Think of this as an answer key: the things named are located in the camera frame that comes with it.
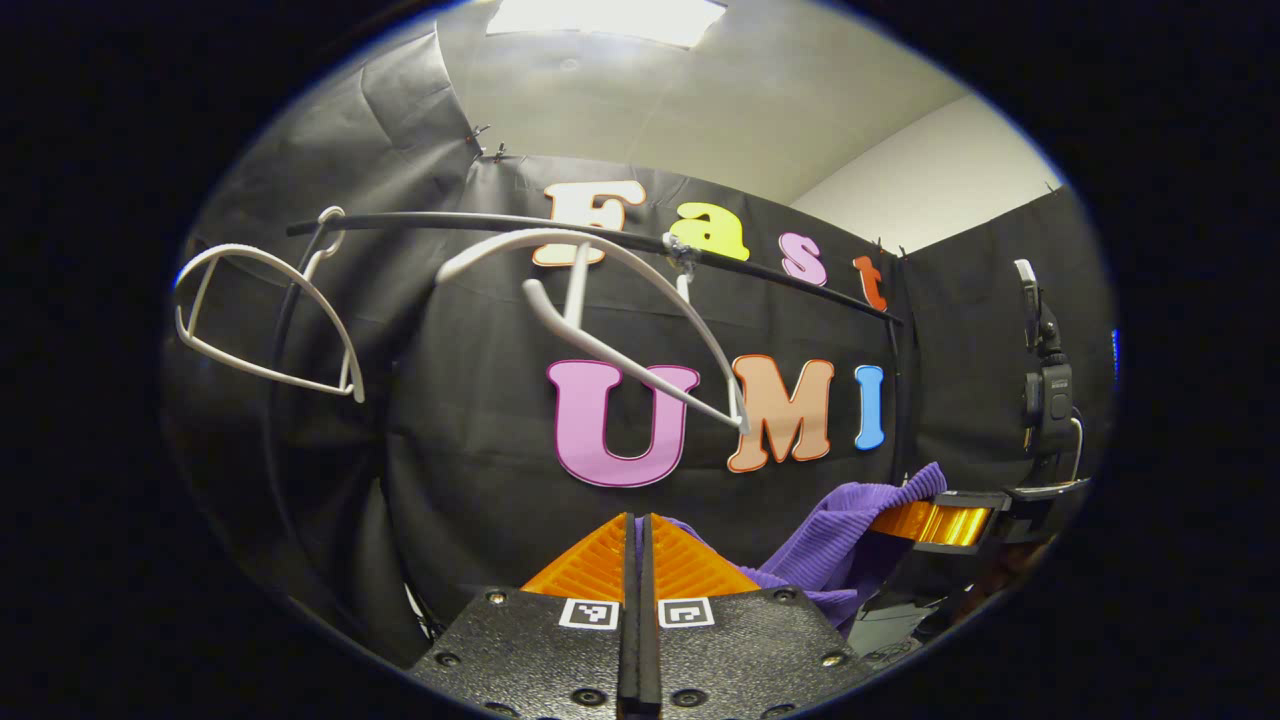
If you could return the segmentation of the purple corduroy shirt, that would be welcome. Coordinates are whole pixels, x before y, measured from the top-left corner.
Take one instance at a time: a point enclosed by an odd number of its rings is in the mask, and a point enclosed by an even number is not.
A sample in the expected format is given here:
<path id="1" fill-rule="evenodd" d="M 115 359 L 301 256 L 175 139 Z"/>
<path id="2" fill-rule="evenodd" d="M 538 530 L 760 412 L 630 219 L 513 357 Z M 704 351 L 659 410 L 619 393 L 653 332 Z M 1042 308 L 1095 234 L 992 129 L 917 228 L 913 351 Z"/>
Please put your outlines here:
<path id="1" fill-rule="evenodd" d="M 947 489 L 938 462 L 904 486 L 845 483 L 831 491 L 759 568 L 735 569 L 763 589 L 795 585 L 841 637 L 849 637 L 863 605 L 913 547 L 905 538 L 870 529 L 887 509 L 924 501 Z"/>

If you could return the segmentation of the ceiling light panel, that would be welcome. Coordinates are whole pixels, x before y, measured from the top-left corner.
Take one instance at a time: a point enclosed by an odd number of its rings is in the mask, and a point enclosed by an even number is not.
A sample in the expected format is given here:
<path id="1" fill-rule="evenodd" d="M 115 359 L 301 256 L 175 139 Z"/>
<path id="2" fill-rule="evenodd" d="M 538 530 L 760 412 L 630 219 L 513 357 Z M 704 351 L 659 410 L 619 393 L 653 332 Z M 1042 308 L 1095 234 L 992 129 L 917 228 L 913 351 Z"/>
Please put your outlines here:
<path id="1" fill-rule="evenodd" d="M 486 33 L 618 35 L 690 49 L 726 12 L 717 0 L 500 0 Z"/>

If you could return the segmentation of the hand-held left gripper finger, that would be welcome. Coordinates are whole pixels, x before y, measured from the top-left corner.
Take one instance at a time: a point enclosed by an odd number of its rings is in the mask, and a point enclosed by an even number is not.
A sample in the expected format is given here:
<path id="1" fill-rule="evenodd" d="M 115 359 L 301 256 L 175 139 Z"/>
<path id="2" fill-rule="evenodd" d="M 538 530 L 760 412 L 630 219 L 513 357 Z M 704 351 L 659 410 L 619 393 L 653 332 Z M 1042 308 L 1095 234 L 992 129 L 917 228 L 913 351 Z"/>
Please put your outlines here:
<path id="1" fill-rule="evenodd" d="M 634 530 L 618 514 L 524 585 L 484 585 L 410 675 L 483 720 L 622 720 L 635 693 Z"/>
<path id="2" fill-rule="evenodd" d="M 655 514 L 643 534 L 641 688 L 659 720 L 785 720 L 870 680 L 803 589 L 750 582 Z"/>

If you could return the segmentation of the black backdrop cloth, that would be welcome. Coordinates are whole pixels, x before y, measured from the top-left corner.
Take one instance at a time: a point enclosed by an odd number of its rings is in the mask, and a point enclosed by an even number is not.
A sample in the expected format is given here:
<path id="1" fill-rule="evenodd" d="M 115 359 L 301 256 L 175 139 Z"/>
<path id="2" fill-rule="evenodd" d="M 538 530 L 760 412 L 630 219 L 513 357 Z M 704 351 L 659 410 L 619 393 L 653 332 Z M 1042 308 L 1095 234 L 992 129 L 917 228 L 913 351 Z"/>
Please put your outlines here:
<path id="1" fill-rule="evenodd" d="M 573 250 L 516 249 L 447 284 L 485 231 L 346 231 L 314 283 L 346 324 L 366 400 L 266 380 L 186 346 L 175 288 L 165 428 L 210 523 L 248 573 L 401 666 L 484 585 L 521 585 L 618 514 L 655 514 L 759 568 L 845 483 L 947 489 L 1030 466 L 1016 259 L 1057 318 L 1096 474 L 1114 410 L 1115 296 L 1082 201 L 1014 126 L 933 63 L 824 8 L 727 8 L 690 49 L 579 32 L 488 35 L 439 17 L 379 38 L 289 100 L 204 201 L 180 269 L 220 243 L 305 268 L 328 209 L 483 213 L 599 227 L 712 252 L 867 301 L 864 313 L 696 264 L 689 297 L 768 420 L 749 445 L 689 410 L 677 468 L 634 491 L 585 486 L 556 452 L 561 389 L 593 386 L 531 313 L 564 306 Z M 334 386 L 343 345 L 292 281 L 218 263 L 196 336 Z M 724 375 L 654 286 L 591 252 L 581 327 L 645 368 Z M 413 614 L 420 607 L 420 615 Z"/>

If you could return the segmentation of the white plastic clothes hanger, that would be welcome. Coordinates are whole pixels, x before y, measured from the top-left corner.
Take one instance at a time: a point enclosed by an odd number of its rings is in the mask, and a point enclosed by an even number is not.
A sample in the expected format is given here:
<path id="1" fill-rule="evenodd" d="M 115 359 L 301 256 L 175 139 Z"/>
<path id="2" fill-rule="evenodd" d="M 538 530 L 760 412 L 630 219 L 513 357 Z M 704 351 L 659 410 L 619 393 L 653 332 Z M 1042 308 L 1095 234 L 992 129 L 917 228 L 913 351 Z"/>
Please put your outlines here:
<path id="1" fill-rule="evenodd" d="M 337 238 L 329 246 L 307 256 L 303 270 L 301 272 L 289 263 L 284 263 L 278 256 L 244 243 L 220 243 L 197 254 L 187 261 L 174 281 L 174 286 L 178 287 L 188 275 L 193 274 L 196 269 L 205 269 L 189 313 L 184 313 L 179 305 L 175 306 L 175 332 L 179 340 L 196 352 L 202 354 L 205 357 L 210 357 L 216 363 L 232 366 L 251 375 L 328 395 L 349 396 L 355 400 L 355 402 L 364 404 L 366 400 L 364 374 L 355 351 L 355 343 L 337 310 L 314 283 L 314 275 L 317 266 L 321 261 L 328 260 L 339 251 L 344 238 L 344 231 L 339 231 Z M 218 263 L 224 258 L 247 258 L 256 263 L 261 263 L 275 272 L 280 272 L 285 278 L 293 282 L 297 290 L 306 293 L 316 302 L 317 306 L 320 306 L 339 336 L 344 351 L 338 380 L 334 386 L 325 386 L 315 380 L 307 380 L 297 375 L 289 375 L 268 366 L 250 363 L 233 354 L 216 348 L 196 336 L 195 331 L 200 311 L 204 306 L 205 295 L 209 290 Z"/>
<path id="2" fill-rule="evenodd" d="M 527 229 L 511 231 L 489 240 L 484 240 L 475 246 L 466 249 L 458 255 L 447 260 L 436 273 L 436 283 L 447 284 L 458 278 L 472 265 L 483 259 L 516 249 L 534 247 L 544 243 L 567 243 L 573 246 L 573 260 L 570 265 L 570 278 L 564 297 L 564 306 L 558 311 L 550 301 L 544 284 L 539 279 L 526 279 L 521 288 L 529 306 L 538 320 L 554 336 L 572 345 L 575 348 L 589 354 L 603 363 L 609 363 L 623 374 L 630 375 L 645 386 L 662 392 L 685 404 L 686 406 L 703 413 L 717 421 L 732 427 L 737 433 L 745 436 L 751 429 L 751 421 L 745 409 L 745 397 L 739 378 L 728 361 L 721 343 L 710 332 L 701 315 L 690 304 L 689 286 L 691 284 L 695 265 L 701 260 L 701 250 L 684 243 L 675 234 L 662 236 L 662 250 L 672 258 L 672 263 L 681 270 L 677 281 L 669 283 L 659 272 L 649 266 L 637 255 L 623 249 L 621 245 L 605 240 L 603 233 L 589 233 L 582 231 L 557 231 L 557 229 Z M 598 340 L 595 336 L 582 329 L 582 310 L 588 290 L 588 277 L 590 265 L 590 252 L 599 250 L 608 258 L 616 259 L 626 268 L 635 272 L 644 281 L 654 286 L 692 323 L 707 345 L 718 368 L 724 375 L 726 392 L 728 398 L 728 411 L 722 413 L 716 407 L 692 397 L 687 391 L 681 389 L 675 383 L 664 380 L 654 372 L 625 356 L 622 352 Z"/>

